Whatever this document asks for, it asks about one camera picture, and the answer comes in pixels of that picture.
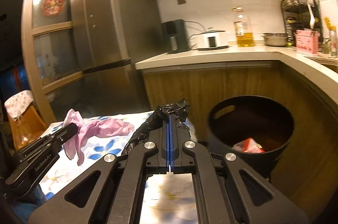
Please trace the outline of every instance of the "black plastic bag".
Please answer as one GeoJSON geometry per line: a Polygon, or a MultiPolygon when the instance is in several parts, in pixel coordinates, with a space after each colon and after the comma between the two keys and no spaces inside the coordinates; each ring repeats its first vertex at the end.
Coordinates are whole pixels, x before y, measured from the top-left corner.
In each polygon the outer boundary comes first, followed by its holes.
{"type": "Polygon", "coordinates": [[[189,109],[190,105],[184,98],[176,103],[158,106],[147,120],[133,133],[124,147],[122,155],[130,153],[135,146],[147,142],[149,132],[161,128],[163,120],[167,121],[170,114],[175,115],[177,127],[189,130],[189,127],[183,124],[187,119],[189,109]]]}

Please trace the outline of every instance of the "metal screw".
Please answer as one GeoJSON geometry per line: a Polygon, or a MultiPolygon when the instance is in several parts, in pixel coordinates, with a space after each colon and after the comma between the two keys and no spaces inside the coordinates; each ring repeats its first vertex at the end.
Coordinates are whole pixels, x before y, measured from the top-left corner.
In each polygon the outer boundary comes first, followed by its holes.
{"type": "Polygon", "coordinates": [[[106,161],[108,163],[113,162],[114,160],[115,160],[115,155],[114,154],[109,153],[109,154],[106,154],[104,156],[104,161],[106,161]]]}
{"type": "Polygon", "coordinates": [[[225,155],[225,158],[228,160],[228,161],[235,161],[236,160],[236,154],[233,154],[233,153],[227,153],[225,155]]]}
{"type": "Polygon", "coordinates": [[[187,148],[191,149],[193,147],[195,147],[195,142],[193,141],[187,141],[184,143],[184,146],[186,146],[187,148]]]}
{"type": "Polygon", "coordinates": [[[155,147],[155,143],[149,141],[149,142],[147,142],[147,143],[144,143],[144,147],[145,147],[146,149],[152,149],[152,148],[155,147]]]}

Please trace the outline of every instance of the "rice cooker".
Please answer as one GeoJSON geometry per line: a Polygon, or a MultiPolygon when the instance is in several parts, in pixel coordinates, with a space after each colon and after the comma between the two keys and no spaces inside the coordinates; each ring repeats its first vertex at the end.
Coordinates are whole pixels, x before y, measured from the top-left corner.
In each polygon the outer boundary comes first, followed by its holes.
{"type": "Polygon", "coordinates": [[[196,45],[194,46],[199,51],[227,48],[229,47],[227,32],[224,30],[214,30],[210,27],[207,31],[196,34],[196,45]]]}

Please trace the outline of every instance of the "trash can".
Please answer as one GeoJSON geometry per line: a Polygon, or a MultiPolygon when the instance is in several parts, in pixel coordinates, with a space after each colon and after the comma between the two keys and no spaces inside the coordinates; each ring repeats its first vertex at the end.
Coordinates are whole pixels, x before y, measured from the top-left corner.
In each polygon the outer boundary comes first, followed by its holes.
{"type": "Polygon", "coordinates": [[[268,178],[293,133],[291,113],[280,103],[262,96],[237,96],[217,104],[208,117],[208,149],[224,155],[234,153],[268,178]],[[252,137],[263,153],[246,153],[232,146],[252,137]]]}

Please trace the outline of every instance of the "black wire rack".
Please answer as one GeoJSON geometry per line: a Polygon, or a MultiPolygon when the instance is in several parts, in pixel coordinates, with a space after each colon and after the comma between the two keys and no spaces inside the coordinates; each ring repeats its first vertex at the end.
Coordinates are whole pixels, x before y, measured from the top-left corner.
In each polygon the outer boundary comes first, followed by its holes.
{"type": "MultiPolygon", "coordinates": [[[[310,4],[311,10],[315,17],[314,30],[320,33],[319,46],[323,43],[322,32],[322,19],[320,16],[320,4],[319,0],[312,0],[313,4],[310,4]]],[[[285,32],[288,34],[288,41],[296,46],[296,30],[297,29],[309,29],[310,28],[310,12],[308,5],[299,0],[293,0],[291,2],[281,1],[281,10],[283,14],[283,21],[285,32]]]]}

